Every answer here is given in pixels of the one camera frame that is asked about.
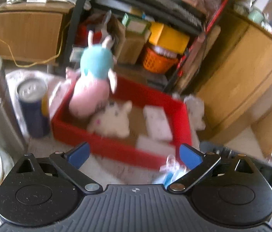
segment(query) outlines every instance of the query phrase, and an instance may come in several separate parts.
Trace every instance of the wooden cabinet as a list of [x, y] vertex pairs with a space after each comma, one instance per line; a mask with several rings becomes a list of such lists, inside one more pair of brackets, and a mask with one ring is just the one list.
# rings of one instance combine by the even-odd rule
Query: wooden cabinet
[[[56, 55], [63, 27], [68, 23], [69, 3], [12, 4], [0, 10], [0, 39], [9, 44], [17, 61], [44, 61]], [[0, 55], [12, 56], [0, 41]]]
[[200, 138], [225, 143], [255, 121], [250, 111], [272, 85], [272, 35], [231, 11], [220, 27], [192, 88], [205, 104]]

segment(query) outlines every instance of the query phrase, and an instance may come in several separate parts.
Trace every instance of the red tray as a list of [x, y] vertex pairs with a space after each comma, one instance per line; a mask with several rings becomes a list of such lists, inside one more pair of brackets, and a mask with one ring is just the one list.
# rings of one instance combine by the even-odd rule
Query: red tray
[[[160, 166], [165, 164], [166, 157], [164, 156], [138, 151], [134, 147], [120, 143], [117, 140], [102, 138], [73, 126], [69, 122], [71, 115], [68, 111], [68, 103], [73, 95], [74, 86], [71, 87], [52, 119], [52, 130], [56, 140], [72, 146], [86, 141], [90, 144], [93, 154], [134, 166], [159, 170]], [[144, 107], [145, 105], [162, 106], [172, 127], [173, 141], [171, 144], [176, 147], [177, 159], [179, 159], [180, 145], [182, 143], [192, 144], [187, 109], [183, 102], [173, 100], [167, 94], [119, 76], [117, 90], [113, 98], [124, 101], [131, 100], [138, 107]]]

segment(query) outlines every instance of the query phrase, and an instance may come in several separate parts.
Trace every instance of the plush toy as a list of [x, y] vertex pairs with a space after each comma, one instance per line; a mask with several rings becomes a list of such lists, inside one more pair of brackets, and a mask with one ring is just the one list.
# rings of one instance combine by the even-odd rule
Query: plush toy
[[84, 49], [80, 60], [80, 69], [66, 69], [67, 79], [77, 79], [74, 94], [69, 103], [70, 113], [77, 118], [86, 118], [104, 107], [109, 91], [115, 93], [117, 85], [113, 56], [110, 50], [111, 36], [102, 44], [92, 44], [93, 32], [88, 34], [88, 47]]
[[104, 137], [127, 138], [131, 110], [132, 101], [127, 101], [122, 106], [112, 102], [93, 115], [87, 126], [87, 131]]

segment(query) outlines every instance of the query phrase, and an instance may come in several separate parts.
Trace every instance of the gray ridged plate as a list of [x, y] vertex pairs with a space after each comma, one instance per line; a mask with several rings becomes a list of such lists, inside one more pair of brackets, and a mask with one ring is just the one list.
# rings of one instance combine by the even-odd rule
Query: gray ridged plate
[[86, 196], [66, 219], [42, 228], [3, 224], [0, 232], [272, 232], [263, 224], [231, 229], [200, 217], [182, 195], [161, 185], [109, 185], [101, 194]]

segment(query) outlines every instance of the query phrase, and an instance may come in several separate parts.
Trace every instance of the yellow cable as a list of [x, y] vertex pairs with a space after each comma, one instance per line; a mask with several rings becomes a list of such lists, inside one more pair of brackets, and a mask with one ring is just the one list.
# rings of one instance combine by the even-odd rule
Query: yellow cable
[[16, 62], [16, 60], [15, 60], [15, 57], [14, 57], [14, 55], [13, 55], [13, 52], [11, 51], [11, 48], [10, 48], [9, 44], [6, 43], [5, 41], [3, 41], [2, 39], [0, 39], [0, 41], [1, 41], [2, 43], [5, 43], [5, 44], [8, 46], [9, 52], [10, 52], [10, 54], [11, 54], [11, 56], [12, 56], [12, 58], [13, 58], [13, 61], [14, 61], [15, 65], [16, 65], [17, 67], [21, 67], [21, 68], [29, 68], [29, 67], [32, 67], [32, 66], [38, 65], [38, 64], [46, 64], [46, 63], [48, 63], [49, 61], [51, 61], [52, 59], [57, 58], [57, 57], [61, 54], [62, 45], [63, 45], [63, 32], [64, 32], [64, 30], [69, 26], [69, 24], [70, 24], [70, 21], [65, 25], [65, 27], [64, 27], [63, 30], [62, 30], [62, 33], [61, 33], [61, 44], [60, 44], [59, 52], [58, 52], [56, 55], [54, 55], [53, 57], [51, 57], [51, 58], [49, 58], [49, 59], [47, 59], [47, 60], [45, 60], [45, 61], [35, 62], [35, 63], [33, 63], [33, 64], [30, 64], [30, 65], [18, 65], [17, 62]]

